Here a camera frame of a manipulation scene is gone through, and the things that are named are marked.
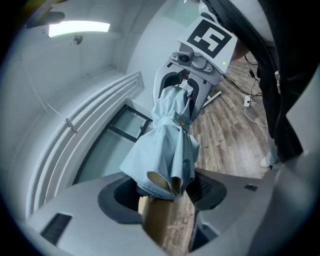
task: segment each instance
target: floor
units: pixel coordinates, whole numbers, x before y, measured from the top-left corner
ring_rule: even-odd
[[[257,63],[249,53],[251,63]],[[257,74],[257,66],[251,66]],[[245,58],[230,64],[226,76],[241,89],[250,92],[254,79],[249,74]],[[262,178],[267,171],[260,167],[260,160],[267,153],[266,128],[251,122],[245,116],[245,95],[236,90],[225,79],[211,90],[211,96],[222,94],[202,109],[190,128],[190,134],[200,143],[196,167],[223,174]],[[261,92],[258,83],[252,94]],[[266,124],[262,97],[246,110],[247,115],[257,123]],[[193,230],[195,209],[188,195],[174,202],[169,226],[162,248],[168,255],[188,254],[189,240]]]

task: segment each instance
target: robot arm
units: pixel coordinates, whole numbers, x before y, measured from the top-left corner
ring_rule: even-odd
[[[153,102],[164,88],[181,84],[186,79],[193,88],[191,121],[206,102],[212,86],[227,71],[236,47],[237,37],[217,23],[199,17],[177,39],[180,47],[158,69],[154,78]]]

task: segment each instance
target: electrical outlet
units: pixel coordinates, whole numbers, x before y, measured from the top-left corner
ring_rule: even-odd
[[[244,98],[244,103],[243,105],[246,107],[246,108],[249,108],[250,107],[250,102],[251,102],[251,97],[246,95],[245,98]]]

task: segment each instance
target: blue fabric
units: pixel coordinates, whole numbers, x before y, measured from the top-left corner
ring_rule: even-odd
[[[189,135],[190,99],[187,90],[169,86],[155,103],[153,129],[141,136],[120,169],[156,198],[181,197],[195,178],[199,144]]]

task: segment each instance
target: white metal stand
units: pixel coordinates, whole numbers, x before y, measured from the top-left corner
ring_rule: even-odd
[[[203,104],[203,108],[208,105],[210,102],[212,102],[216,97],[218,97],[222,92],[218,91],[213,97],[210,97],[210,95],[208,95],[207,97],[207,101]]]

